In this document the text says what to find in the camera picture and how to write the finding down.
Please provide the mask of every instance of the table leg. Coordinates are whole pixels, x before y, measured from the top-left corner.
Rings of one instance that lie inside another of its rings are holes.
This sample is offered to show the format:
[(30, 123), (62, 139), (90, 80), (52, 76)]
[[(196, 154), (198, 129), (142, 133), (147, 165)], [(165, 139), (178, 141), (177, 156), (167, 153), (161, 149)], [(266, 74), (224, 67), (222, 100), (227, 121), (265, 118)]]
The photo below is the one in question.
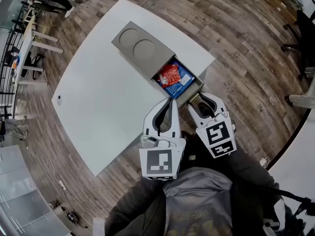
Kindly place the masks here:
[(20, 80), (18, 82), (18, 84), (20, 85), (48, 85), (48, 82), (47, 81), (34, 81), (34, 80)]
[(42, 33), (40, 33), (40, 32), (34, 31), (34, 30), (32, 30), (32, 33), (33, 33), (34, 35), (36, 35), (36, 36), (43, 37), (43, 38), (47, 38), (47, 39), (49, 39), (49, 40), (51, 40), (51, 41), (54, 41), (54, 42), (58, 42), (58, 39), (55, 38), (55, 37), (51, 37), (51, 36), (42, 34)]
[(57, 53), (63, 53), (62, 49), (59, 49), (59, 48), (56, 48), (56, 47), (53, 47), (53, 46), (50, 46), (50, 45), (45, 45), (45, 44), (42, 44), (42, 43), (39, 43), (39, 42), (35, 42), (35, 41), (32, 41), (31, 44), (34, 45), (34, 46), (37, 46), (37, 47), (41, 47), (41, 48), (45, 48), (45, 49), (57, 52)]
[(44, 71), (43, 68), (40, 68), (40, 67), (33, 67), (33, 66), (27, 66), (27, 65), (24, 65), (24, 66), (23, 66), (23, 69), (32, 70), (32, 71), (38, 71), (38, 72)]

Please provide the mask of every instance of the chair wheel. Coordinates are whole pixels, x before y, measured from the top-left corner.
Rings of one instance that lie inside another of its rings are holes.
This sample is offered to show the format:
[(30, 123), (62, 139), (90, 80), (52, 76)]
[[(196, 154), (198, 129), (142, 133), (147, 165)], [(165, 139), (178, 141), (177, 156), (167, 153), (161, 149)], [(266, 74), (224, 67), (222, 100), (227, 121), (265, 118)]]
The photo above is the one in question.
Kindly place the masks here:
[(290, 99), (289, 99), (289, 95), (286, 95), (286, 96), (284, 97), (284, 99), (285, 99), (286, 103), (289, 104), (289, 106), (293, 106), (292, 101), (290, 101)]

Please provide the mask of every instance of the wooden floor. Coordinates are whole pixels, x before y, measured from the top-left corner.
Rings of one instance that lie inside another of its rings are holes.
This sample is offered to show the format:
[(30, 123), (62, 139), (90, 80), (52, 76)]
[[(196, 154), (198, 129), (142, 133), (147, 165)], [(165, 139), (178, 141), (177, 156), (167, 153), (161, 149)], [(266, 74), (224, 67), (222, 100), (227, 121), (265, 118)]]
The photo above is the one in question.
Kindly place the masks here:
[[(44, 53), (47, 87), (22, 85), (17, 95), (17, 99), (27, 102), (17, 111), (29, 118), (29, 149), (23, 154), (46, 201), (58, 199), (72, 209), (53, 177), (52, 166), (47, 174), (40, 164), (50, 158), (56, 179), (64, 182), (71, 196), (93, 217), (104, 218), (139, 178), (138, 147), (121, 154), (94, 177), (67, 137), (51, 98), (80, 44), (117, 1), (88, 0), (77, 5), (67, 19), (45, 13), (39, 21), (50, 26), (43, 25), (39, 31), (58, 38), (56, 46), (64, 53)], [(130, 1), (140, 4), (144, 0)], [(298, 55), (280, 50), (283, 43), (295, 41), (283, 29), (286, 22), (277, 11), (265, 0), (148, 0), (143, 7), (183, 31), (216, 58), (207, 71), (204, 90), (223, 99), (235, 121), (240, 146), (257, 160), (266, 156), (272, 159), (304, 113), (303, 109), (288, 106), (284, 96), (300, 94), (307, 86), (297, 80)], [(94, 76), (93, 67), (87, 69)], [(182, 129), (192, 132), (194, 124), (185, 107), (180, 115)], [(68, 198), (82, 224), (89, 226), (74, 229), (75, 234), (92, 235), (92, 218)]]

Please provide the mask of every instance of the dark jacket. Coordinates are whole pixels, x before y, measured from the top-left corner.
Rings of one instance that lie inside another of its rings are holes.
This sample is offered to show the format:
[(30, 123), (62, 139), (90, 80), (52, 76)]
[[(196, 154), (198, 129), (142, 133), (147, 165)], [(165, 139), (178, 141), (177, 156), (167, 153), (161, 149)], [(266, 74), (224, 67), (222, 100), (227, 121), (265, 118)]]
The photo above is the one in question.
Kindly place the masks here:
[[(266, 235), (263, 230), (263, 218), (270, 218), (269, 212), (281, 198), (272, 194), (257, 192), (249, 183), (255, 185), (279, 188), (268, 171), (250, 158), (238, 145), (238, 150), (227, 158), (214, 160), (202, 145), (187, 144), (181, 170), (191, 166), (212, 168), (232, 181), (231, 210), (233, 235)], [(189, 162), (187, 157), (196, 154), (199, 162)], [(161, 236), (165, 226), (165, 195), (163, 182), (141, 178), (113, 207), (105, 223), (106, 236)]]

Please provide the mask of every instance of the white label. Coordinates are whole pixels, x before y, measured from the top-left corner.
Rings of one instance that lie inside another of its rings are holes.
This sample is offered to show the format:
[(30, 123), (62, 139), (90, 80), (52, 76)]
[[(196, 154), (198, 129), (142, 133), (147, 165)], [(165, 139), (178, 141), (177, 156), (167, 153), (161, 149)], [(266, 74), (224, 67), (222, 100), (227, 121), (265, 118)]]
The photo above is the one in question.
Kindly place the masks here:
[(186, 74), (180, 81), (180, 83), (184, 86), (189, 80), (191, 79), (191, 77), (189, 77), (188, 74)]

